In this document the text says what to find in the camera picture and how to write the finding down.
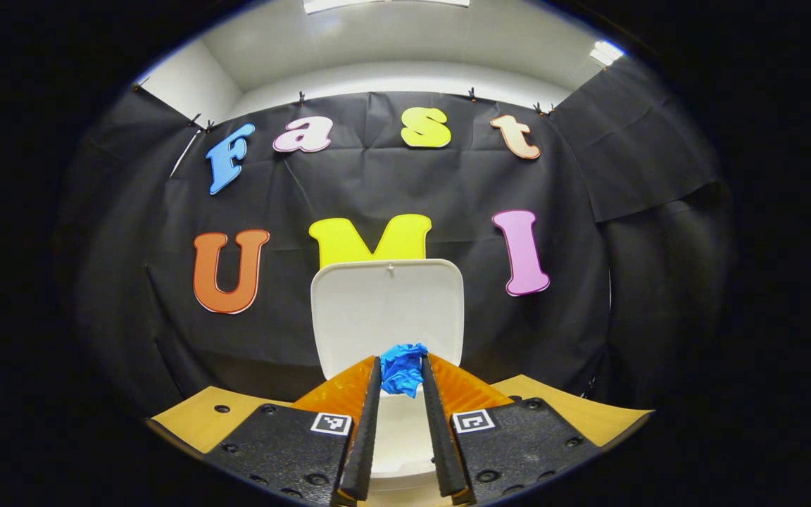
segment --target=black fabric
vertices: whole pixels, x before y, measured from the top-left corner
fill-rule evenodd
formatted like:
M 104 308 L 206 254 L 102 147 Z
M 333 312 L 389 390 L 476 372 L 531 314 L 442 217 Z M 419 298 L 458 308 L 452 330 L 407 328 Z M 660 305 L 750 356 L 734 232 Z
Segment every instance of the black fabric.
M 644 77 L 636 64 L 609 70 L 552 116 L 462 96 L 369 93 L 278 106 L 196 135 L 161 101 L 128 92 L 68 173 L 59 238 L 78 331 L 142 415 L 210 384 L 296 400 L 324 381 L 310 311 L 318 243 L 308 228 L 348 218 L 373 250 L 390 218 L 417 213 L 432 221 L 427 257 L 463 274 L 464 369 L 486 382 L 524 373 L 597 401 L 656 407 L 685 351 L 708 342 L 729 244 L 708 145 Z M 405 145 L 400 115 L 413 106 L 446 113 L 447 147 Z M 530 126 L 540 158 L 516 157 L 489 125 L 506 113 Z M 334 120 L 327 149 L 273 150 L 287 123 L 312 115 Z M 247 123 L 255 132 L 241 175 L 212 196 L 206 153 Z M 608 174 L 614 184 L 601 185 Z M 551 279 L 527 296 L 505 292 L 508 250 L 490 220 L 516 208 L 537 216 Z M 234 238 L 247 229 L 270 233 L 258 295 L 236 315 L 207 311 L 193 292 L 193 240 L 228 236 L 217 282 L 229 291 Z

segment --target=wrinkled fabric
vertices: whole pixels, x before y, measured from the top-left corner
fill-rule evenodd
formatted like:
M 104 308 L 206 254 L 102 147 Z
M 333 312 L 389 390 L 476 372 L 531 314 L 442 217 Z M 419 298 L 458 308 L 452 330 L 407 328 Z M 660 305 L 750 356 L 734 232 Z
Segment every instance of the wrinkled fabric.
M 380 356 L 380 388 L 390 394 L 415 398 L 421 376 L 421 358 L 427 356 L 422 344 L 397 344 Z

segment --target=white corner wall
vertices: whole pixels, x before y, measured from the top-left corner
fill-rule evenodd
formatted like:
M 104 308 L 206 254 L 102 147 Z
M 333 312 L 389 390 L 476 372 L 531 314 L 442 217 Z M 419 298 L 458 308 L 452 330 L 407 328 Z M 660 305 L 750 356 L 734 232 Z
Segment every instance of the white corner wall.
M 299 100 L 299 91 L 306 100 L 319 96 L 363 93 L 370 91 L 429 91 L 467 95 L 471 87 L 479 99 L 492 99 L 528 108 L 540 103 L 549 111 L 570 91 L 532 77 L 440 61 L 390 61 L 360 63 L 328 68 L 288 77 L 242 95 L 228 114 L 218 121 L 237 118 L 268 107 L 290 104 Z
M 228 118 L 241 90 L 213 57 L 202 39 L 178 49 L 139 77 L 142 87 L 187 118 L 202 113 L 196 124 L 206 126 Z

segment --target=letter f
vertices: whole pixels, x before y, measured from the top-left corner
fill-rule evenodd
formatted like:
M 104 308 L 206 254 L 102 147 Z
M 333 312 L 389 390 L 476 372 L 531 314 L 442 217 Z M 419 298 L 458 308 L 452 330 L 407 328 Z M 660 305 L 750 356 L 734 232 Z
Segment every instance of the letter f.
M 255 125 L 245 124 L 231 134 L 227 139 L 218 142 L 206 154 L 206 158 L 212 161 L 212 186 L 208 193 L 215 195 L 221 192 L 223 187 L 239 176 L 239 165 L 234 165 L 234 158 L 241 161 L 246 155 L 246 140 L 242 137 L 255 132 Z

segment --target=pink letter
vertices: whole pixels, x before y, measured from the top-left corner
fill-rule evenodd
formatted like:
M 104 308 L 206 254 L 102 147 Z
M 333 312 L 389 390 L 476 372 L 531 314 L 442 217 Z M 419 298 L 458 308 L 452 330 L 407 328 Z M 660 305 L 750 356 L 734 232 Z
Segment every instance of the pink letter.
M 509 250 L 512 279 L 505 285 L 510 296 L 524 296 L 541 292 L 550 286 L 550 277 L 540 270 L 540 259 L 534 245 L 531 225 L 537 221 L 527 209 L 510 209 L 493 215 L 493 223 L 505 235 L 505 247 Z
M 277 151 L 322 151 L 331 145 L 328 136 L 334 122 L 324 116 L 309 116 L 299 118 L 287 125 L 287 130 L 274 140 L 274 149 Z

